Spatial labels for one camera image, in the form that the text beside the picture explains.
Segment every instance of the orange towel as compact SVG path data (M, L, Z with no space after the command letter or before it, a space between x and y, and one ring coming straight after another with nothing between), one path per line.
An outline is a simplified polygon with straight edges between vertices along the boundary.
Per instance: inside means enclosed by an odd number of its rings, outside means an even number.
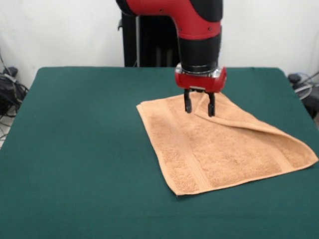
M207 94L191 93L137 106L160 168L176 195L232 187L307 168L318 161L300 140L259 121L223 94L208 117Z

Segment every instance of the green tablecloth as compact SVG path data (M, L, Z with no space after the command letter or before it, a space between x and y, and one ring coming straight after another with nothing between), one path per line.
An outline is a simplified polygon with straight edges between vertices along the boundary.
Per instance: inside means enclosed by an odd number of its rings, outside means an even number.
M234 103L319 155L280 70L228 74ZM0 152L0 239L318 238L318 164L197 196L170 191L136 105L181 93L172 68L41 69Z

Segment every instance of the cable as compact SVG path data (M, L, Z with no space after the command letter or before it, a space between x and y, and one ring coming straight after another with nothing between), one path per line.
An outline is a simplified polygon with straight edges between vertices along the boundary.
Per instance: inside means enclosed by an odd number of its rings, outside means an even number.
M8 134L2 135L2 136L0 137L0 140L1 140L1 141L4 141L3 138L7 137L7 135L8 135Z
M304 90L309 89L309 88L314 88L314 87L319 87L319 84L302 86L298 89L295 89L295 93L298 93L300 91L304 91Z
M9 75L12 76L12 73L11 73L10 69L5 66L5 63L3 61L3 58L2 58L2 55L1 55L1 48L0 48L0 61L1 61L2 65L3 65L4 69L6 69L9 72Z
M319 84L307 84L305 86L302 86L300 88L295 89L295 93L299 93L301 91L309 89L307 93L305 93L302 96L299 96L299 99L303 100L303 99L307 98L312 93L314 87L319 87Z
M303 73L303 72L296 72L295 74L300 75L300 76L306 76L308 79L311 79L312 83L314 83L313 79L311 78L310 75Z
M29 89L16 80L18 70L14 67L5 69L0 73L0 117L14 118Z
M303 99L307 98L312 92L313 92L313 89L310 88L310 89L308 90L308 92L305 93L303 96L299 97L299 99L300 99L300 100L303 100Z
M312 80L312 79L313 79L314 77L316 77L317 75L319 75L319 71L316 72L316 73L314 73L312 76L307 77L306 79L304 79L304 80L298 82L298 83L297 83L297 86L302 85L303 83L306 83L306 82L309 81L309 80Z

